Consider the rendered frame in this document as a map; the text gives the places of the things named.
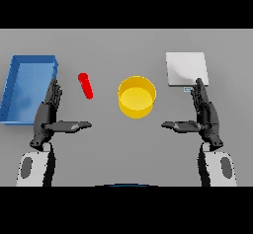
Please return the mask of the red beaker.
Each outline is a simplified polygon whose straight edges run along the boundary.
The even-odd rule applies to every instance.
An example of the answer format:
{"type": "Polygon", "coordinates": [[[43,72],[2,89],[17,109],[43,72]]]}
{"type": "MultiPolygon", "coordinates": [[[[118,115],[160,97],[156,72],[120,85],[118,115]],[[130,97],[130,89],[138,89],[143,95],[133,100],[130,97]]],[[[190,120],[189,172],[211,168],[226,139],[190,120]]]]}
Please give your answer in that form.
{"type": "Polygon", "coordinates": [[[87,73],[79,73],[78,74],[78,81],[81,85],[81,88],[83,90],[83,93],[85,95],[85,97],[88,100],[91,100],[93,98],[93,90],[89,81],[89,76],[87,73]]]}

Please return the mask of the yellow bowl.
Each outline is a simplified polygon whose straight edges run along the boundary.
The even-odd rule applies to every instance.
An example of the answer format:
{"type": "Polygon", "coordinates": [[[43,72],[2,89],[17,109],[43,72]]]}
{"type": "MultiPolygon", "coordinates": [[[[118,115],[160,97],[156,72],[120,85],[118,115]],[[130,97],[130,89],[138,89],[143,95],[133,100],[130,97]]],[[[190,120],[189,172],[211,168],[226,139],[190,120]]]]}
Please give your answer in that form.
{"type": "Polygon", "coordinates": [[[125,116],[140,119],[152,112],[156,88],[146,77],[130,76],[120,84],[118,99],[119,108],[125,116]]]}

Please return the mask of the pale square scale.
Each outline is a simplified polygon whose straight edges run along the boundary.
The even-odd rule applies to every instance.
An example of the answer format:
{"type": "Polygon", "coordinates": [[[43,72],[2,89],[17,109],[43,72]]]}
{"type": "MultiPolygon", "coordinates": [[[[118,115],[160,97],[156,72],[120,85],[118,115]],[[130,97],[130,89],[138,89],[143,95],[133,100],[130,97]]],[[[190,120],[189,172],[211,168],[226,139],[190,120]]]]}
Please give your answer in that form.
{"type": "Polygon", "coordinates": [[[206,87],[210,84],[203,52],[167,52],[165,58],[169,87],[190,88],[198,78],[206,87]]]}

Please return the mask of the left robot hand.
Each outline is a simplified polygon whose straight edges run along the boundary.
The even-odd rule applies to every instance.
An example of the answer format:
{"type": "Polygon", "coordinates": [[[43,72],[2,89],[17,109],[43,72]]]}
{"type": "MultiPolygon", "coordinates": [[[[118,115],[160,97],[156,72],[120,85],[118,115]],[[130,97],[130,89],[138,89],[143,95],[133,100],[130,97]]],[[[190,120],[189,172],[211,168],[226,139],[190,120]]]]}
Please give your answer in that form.
{"type": "Polygon", "coordinates": [[[50,142],[56,132],[76,133],[92,126],[89,121],[56,120],[61,95],[57,80],[52,78],[34,119],[34,138],[30,146],[38,151],[43,151],[43,145],[50,142]]]}

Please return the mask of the blue tray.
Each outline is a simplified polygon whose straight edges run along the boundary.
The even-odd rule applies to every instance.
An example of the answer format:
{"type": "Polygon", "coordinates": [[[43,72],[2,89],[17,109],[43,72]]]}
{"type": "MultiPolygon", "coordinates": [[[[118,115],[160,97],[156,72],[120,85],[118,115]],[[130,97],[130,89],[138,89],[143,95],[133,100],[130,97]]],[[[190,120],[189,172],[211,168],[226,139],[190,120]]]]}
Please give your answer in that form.
{"type": "Polygon", "coordinates": [[[57,77],[54,55],[13,55],[0,104],[0,123],[33,125],[52,78],[57,77]]]}

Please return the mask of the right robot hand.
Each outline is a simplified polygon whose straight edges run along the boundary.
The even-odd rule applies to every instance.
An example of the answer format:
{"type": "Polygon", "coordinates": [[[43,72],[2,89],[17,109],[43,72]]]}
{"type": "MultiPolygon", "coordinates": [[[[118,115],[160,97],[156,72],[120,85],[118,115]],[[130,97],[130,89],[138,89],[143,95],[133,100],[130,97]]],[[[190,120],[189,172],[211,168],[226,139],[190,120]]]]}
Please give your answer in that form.
{"type": "Polygon", "coordinates": [[[203,142],[210,145],[211,151],[223,146],[219,137],[219,119],[214,104],[209,101],[206,86],[201,78],[196,80],[191,90],[196,111],[196,119],[188,121],[164,121],[161,126],[177,133],[196,132],[203,142]]]}

